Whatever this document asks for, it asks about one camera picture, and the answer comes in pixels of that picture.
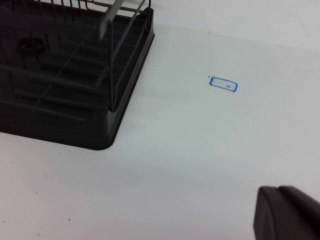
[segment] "wire rack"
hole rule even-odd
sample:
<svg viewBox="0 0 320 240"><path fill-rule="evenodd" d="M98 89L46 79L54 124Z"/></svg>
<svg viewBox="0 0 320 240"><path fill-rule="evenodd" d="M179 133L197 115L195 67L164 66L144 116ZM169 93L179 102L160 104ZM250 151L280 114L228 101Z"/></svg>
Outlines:
<svg viewBox="0 0 320 240"><path fill-rule="evenodd" d="M0 118L65 127L116 112L153 33L151 0L123 2L0 0Z"/></svg>

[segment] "black dish rack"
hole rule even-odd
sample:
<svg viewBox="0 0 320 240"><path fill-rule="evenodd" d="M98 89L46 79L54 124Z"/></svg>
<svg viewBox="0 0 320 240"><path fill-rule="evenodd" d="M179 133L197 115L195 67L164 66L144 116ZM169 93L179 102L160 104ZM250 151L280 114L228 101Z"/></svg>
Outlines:
<svg viewBox="0 0 320 240"><path fill-rule="evenodd" d="M0 0L0 131L111 146L155 36L145 1Z"/></svg>

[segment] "white countertop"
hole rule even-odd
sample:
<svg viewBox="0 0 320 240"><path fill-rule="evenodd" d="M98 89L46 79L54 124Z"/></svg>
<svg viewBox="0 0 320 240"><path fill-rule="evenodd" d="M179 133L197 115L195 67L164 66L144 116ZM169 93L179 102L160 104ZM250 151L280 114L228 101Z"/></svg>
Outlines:
<svg viewBox="0 0 320 240"><path fill-rule="evenodd" d="M110 148L0 133L2 239L249 240L261 185L320 200L320 52L154 31Z"/></svg>

